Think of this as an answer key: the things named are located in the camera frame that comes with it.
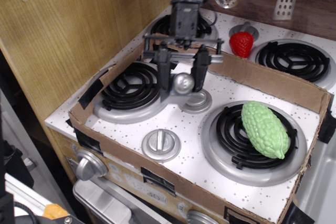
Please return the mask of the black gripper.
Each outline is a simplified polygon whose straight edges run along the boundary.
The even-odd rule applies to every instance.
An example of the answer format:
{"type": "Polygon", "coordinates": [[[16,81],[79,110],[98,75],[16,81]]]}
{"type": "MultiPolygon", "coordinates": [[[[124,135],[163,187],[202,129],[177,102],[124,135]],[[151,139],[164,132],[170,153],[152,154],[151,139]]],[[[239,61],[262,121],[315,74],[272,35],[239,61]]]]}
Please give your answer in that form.
{"type": "Polygon", "coordinates": [[[164,44],[182,47],[185,50],[191,48],[192,43],[216,43],[217,52],[209,54],[205,46],[201,46],[194,56],[191,75],[195,84],[193,92],[201,91],[205,80],[208,65],[223,62],[220,48],[223,41],[220,39],[201,39],[196,37],[199,8],[203,0],[171,0],[170,35],[160,33],[145,34],[145,47],[143,57],[155,59],[158,69],[158,83],[160,84],[160,96],[167,97],[170,91],[170,58],[171,53],[166,47],[159,47],[158,51],[150,50],[150,40],[161,40],[164,44]]]}

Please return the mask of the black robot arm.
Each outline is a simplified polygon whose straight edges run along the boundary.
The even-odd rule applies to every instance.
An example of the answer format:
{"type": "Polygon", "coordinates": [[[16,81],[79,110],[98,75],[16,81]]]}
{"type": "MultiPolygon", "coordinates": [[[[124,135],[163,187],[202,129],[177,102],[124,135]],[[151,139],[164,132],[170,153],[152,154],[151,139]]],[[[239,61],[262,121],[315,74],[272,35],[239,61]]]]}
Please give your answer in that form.
{"type": "Polygon", "coordinates": [[[168,36],[145,34],[143,56],[157,63],[158,86],[161,100],[171,94],[187,96],[202,90],[208,66],[221,63],[221,39],[197,37],[199,9],[207,0],[171,0],[170,34],[168,36]],[[171,77],[171,62],[193,60],[192,85],[185,90],[177,89],[177,77],[171,77]]]}

